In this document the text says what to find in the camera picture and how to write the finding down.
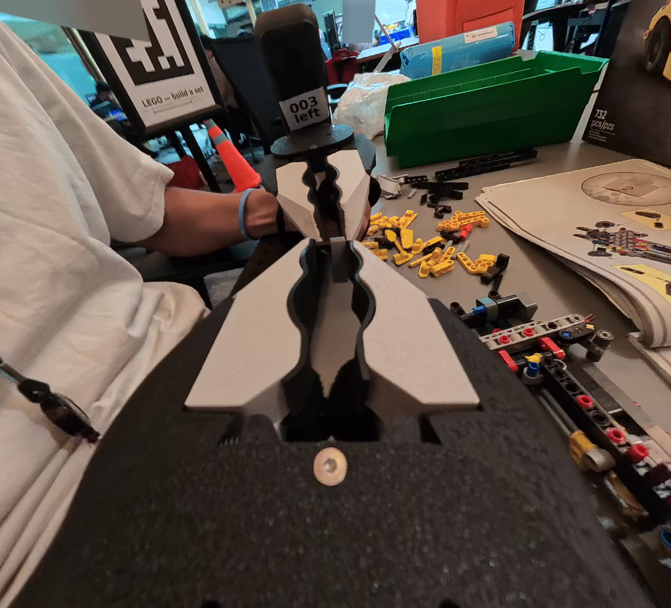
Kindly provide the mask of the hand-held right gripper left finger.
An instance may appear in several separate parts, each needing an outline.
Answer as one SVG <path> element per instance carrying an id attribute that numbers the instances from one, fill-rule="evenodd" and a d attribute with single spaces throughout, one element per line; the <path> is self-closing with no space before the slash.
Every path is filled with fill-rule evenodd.
<path id="1" fill-rule="evenodd" d="M 325 395 L 311 363 L 319 253 L 305 238 L 235 294 L 187 395 L 187 411 L 262 415 L 288 441 L 326 439 Z"/>

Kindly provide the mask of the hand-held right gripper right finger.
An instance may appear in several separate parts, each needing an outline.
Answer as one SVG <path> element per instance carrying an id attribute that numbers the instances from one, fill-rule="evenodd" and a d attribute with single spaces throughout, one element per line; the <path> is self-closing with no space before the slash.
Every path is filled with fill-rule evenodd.
<path id="1" fill-rule="evenodd" d="M 334 438 L 376 442 L 397 421 L 474 411 L 474 385 L 430 299 L 348 241 L 349 280 L 334 284 Z"/>

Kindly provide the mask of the grey lego piece with connector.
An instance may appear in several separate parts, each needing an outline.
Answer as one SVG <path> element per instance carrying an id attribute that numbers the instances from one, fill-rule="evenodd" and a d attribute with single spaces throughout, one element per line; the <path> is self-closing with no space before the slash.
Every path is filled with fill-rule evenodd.
<path id="1" fill-rule="evenodd" d="M 349 245 L 343 236 L 330 238 L 331 278 L 334 284 L 349 280 Z"/>

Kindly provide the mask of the grey lego car chassis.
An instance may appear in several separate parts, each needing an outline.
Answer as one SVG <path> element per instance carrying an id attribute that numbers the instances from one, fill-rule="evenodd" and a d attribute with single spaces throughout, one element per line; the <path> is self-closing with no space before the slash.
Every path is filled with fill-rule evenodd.
<path id="1" fill-rule="evenodd" d="M 491 291 L 451 312 L 518 378 L 566 439 L 577 469 L 635 525 L 670 545 L 670 435 L 598 367 L 614 335 L 594 316 L 535 319 L 537 305 Z"/>

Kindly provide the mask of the pile of yellow lego pieces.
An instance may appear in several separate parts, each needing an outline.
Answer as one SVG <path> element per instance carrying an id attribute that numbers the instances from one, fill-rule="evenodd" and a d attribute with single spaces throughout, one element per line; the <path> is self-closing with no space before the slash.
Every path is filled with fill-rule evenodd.
<path id="1" fill-rule="evenodd" d="M 391 261 L 396 267 L 414 269 L 419 278 L 438 278 L 453 271 L 455 266 L 463 268 L 467 274 L 480 277 L 496 255 L 480 254 L 471 258 L 468 253 L 455 254 L 460 243 L 458 232 L 469 223 L 473 223 L 470 235 L 477 229 L 490 226 L 485 211 L 455 211 L 450 218 L 439 221 L 435 234 L 421 238 L 412 230 L 418 214 L 407 210 L 401 216 L 385 216 L 374 213 L 366 230 L 363 246 L 381 261 Z"/>

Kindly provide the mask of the black curved lego liftarm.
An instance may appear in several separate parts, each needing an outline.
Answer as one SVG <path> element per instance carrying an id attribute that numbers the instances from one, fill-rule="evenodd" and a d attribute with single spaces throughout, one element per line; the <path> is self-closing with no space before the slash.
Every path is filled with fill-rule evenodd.
<path id="1" fill-rule="evenodd" d="M 508 255 L 500 253 L 495 260 L 485 261 L 492 265 L 489 266 L 485 272 L 481 273 L 481 283 L 484 285 L 491 285 L 495 281 L 498 281 L 507 270 L 509 260 L 510 258 Z"/>

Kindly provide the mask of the pile of black lego pieces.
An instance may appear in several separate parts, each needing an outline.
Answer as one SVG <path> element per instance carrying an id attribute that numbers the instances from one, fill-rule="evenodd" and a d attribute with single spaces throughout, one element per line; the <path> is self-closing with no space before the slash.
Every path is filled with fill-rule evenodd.
<path id="1" fill-rule="evenodd" d="M 433 208 L 436 214 L 442 215 L 448 212 L 446 201 L 462 200 L 464 192 L 469 188 L 468 179 L 535 160 L 537 155 L 536 148 L 525 148 L 460 160 L 453 167 L 434 172 L 432 179 L 427 175 L 406 176 L 404 185 L 420 191 L 420 204 Z"/>

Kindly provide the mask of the lego set box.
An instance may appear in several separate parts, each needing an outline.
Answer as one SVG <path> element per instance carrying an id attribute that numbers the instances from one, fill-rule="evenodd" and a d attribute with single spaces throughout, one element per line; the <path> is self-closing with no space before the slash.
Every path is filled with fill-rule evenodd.
<path id="1" fill-rule="evenodd" d="M 583 141 L 670 167 L 670 0 L 630 0 Z"/>

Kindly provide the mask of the person's left hand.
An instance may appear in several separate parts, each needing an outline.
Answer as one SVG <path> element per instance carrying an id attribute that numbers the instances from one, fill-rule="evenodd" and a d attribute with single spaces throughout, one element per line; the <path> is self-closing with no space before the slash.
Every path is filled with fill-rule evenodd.
<path id="1" fill-rule="evenodd" d="M 272 235 L 300 234 L 298 227 L 285 215 L 276 197 L 261 188 L 248 194 L 243 223 L 248 240 L 259 240 Z"/>

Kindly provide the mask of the blue wristband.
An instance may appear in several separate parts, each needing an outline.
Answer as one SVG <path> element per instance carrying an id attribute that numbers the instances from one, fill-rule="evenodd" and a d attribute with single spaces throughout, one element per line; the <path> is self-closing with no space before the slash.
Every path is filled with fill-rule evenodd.
<path id="1" fill-rule="evenodd" d="M 257 191 L 260 191 L 262 187 L 252 187 L 252 188 L 247 188 L 243 190 L 240 193 L 240 198 L 239 198 L 239 203 L 238 203 L 238 227 L 241 235 L 244 237 L 245 241 L 251 241 L 254 240 L 251 235 L 247 232 L 247 227 L 246 227 L 246 206 L 247 206 L 247 201 L 250 198 L 250 195 L 253 193 L 256 193 Z"/>

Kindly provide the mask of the orange traffic cone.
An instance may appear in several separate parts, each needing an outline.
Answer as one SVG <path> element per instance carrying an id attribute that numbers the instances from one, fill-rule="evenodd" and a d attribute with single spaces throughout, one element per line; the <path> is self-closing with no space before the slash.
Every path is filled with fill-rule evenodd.
<path id="1" fill-rule="evenodd" d="M 259 188 L 262 184 L 260 174 L 241 155 L 223 130 L 212 119 L 207 119 L 204 124 L 210 141 L 233 182 L 233 191 L 241 193 Z"/>

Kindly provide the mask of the red bag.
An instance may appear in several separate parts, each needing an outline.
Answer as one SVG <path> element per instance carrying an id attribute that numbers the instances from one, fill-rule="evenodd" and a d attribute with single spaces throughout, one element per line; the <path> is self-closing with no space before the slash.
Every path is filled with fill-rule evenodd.
<path id="1" fill-rule="evenodd" d="M 172 179 L 167 186 L 189 190 L 198 190 L 203 186 L 203 178 L 194 158 L 190 155 L 182 155 L 176 162 L 166 165 L 172 172 Z"/>

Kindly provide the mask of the white printed sign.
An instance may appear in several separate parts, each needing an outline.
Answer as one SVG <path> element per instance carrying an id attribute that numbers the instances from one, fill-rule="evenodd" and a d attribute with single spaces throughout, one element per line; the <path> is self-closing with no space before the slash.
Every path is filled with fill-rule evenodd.
<path id="1" fill-rule="evenodd" d="M 185 0 L 139 0 L 146 41 L 80 31 L 105 81 L 145 139 L 221 111 L 209 61 Z"/>

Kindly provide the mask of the green plastic bin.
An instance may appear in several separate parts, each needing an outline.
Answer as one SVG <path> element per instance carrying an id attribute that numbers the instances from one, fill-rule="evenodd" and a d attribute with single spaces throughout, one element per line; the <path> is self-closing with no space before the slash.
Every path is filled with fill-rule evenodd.
<path id="1" fill-rule="evenodd" d="M 393 85 L 387 154 L 413 168 L 566 143 L 607 63 L 539 51 Z"/>

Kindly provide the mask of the person's white shirt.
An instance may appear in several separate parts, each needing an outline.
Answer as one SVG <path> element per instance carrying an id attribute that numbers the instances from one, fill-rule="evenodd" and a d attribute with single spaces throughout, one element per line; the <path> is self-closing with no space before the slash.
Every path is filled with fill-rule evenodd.
<path id="1" fill-rule="evenodd" d="M 1 357 L 100 433 L 207 315 L 111 249 L 160 229 L 171 179 L 1 25 Z"/>

